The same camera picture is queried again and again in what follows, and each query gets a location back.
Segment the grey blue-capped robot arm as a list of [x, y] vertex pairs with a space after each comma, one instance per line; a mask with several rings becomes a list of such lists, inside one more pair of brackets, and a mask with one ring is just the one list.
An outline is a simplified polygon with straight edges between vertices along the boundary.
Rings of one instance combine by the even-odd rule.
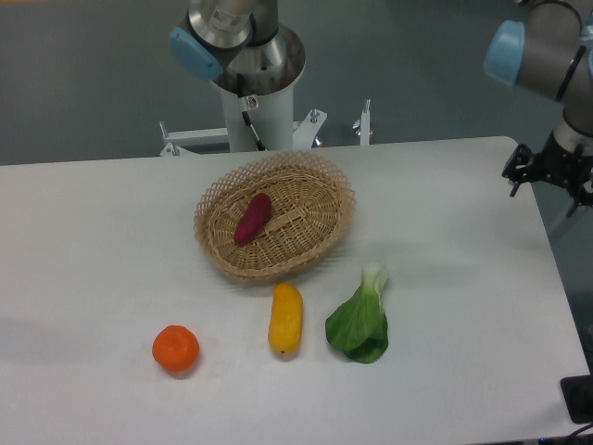
[[[526, 21], [505, 21], [486, 52], [485, 72], [561, 103], [560, 122], [540, 152], [519, 145], [503, 176], [513, 187], [545, 182], [572, 208], [592, 203], [592, 5], [533, 1]], [[274, 1], [194, 1], [169, 37], [187, 71], [219, 89], [233, 151], [312, 147], [325, 116], [293, 123], [293, 88], [303, 44], [278, 20]]]

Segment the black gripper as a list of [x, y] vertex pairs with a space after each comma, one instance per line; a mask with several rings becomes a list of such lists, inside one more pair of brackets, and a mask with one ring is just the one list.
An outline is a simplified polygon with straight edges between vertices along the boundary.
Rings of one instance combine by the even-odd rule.
[[507, 159], [501, 176], [511, 185], [515, 197], [522, 184], [535, 180], [564, 188], [572, 203], [567, 216], [592, 206], [592, 192], [586, 187], [592, 172], [592, 139], [572, 130], [568, 134], [552, 132], [537, 156], [525, 144], [519, 144]]

